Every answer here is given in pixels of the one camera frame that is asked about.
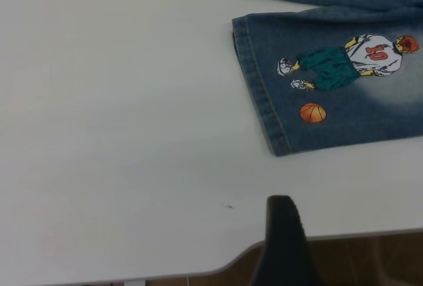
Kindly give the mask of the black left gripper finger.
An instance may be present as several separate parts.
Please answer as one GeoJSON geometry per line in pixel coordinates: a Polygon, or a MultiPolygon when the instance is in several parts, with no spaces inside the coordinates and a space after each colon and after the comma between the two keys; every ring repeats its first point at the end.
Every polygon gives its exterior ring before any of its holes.
{"type": "Polygon", "coordinates": [[[298,210],[289,196],[267,200],[264,248],[250,284],[320,284],[298,210]]]}

